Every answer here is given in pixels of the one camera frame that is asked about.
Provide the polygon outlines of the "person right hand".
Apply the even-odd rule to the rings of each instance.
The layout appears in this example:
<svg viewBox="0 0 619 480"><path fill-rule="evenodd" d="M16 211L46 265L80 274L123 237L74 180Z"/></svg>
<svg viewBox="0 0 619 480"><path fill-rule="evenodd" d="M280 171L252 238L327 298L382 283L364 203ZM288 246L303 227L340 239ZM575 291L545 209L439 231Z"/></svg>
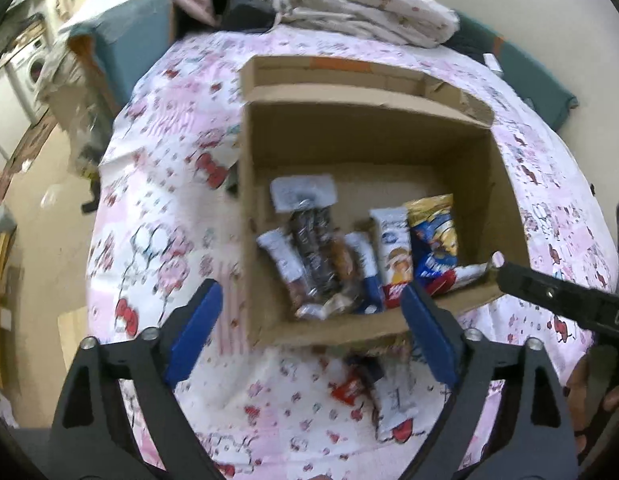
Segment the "person right hand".
<svg viewBox="0 0 619 480"><path fill-rule="evenodd" d="M619 440L619 350L596 344L565 385L579 461L589 467Z"/></svg>

